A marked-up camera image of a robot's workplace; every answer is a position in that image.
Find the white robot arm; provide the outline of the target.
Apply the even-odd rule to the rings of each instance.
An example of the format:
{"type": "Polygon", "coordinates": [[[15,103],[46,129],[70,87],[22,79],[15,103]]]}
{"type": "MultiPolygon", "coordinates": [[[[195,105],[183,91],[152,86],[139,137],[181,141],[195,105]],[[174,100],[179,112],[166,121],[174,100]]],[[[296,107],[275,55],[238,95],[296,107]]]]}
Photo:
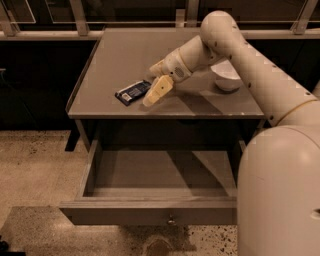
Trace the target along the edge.
{"type": "Polygon", "coordinates": [[[198,36],[151,67],[143,103],[222,57],[270,124],[239,165],[238,255],[320,256],[320,100],[251,46],[228,13],[209,13],[198,36]]]}

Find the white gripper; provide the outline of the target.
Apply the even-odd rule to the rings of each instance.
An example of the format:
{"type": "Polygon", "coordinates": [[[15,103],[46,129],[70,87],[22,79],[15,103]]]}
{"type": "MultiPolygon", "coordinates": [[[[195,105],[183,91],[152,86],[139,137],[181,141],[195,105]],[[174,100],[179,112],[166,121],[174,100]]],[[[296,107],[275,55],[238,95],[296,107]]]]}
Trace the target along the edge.
{"type": "Polygon", "coordinates": [[[148,76],[151,79],[157,78],[146,93],[143,104],[146,107],[152,106],[173,88],[174,82],[180,83],[191,75],[192,72],[184,64],[179,49],[175,49],[149,68],[148,76]]]}

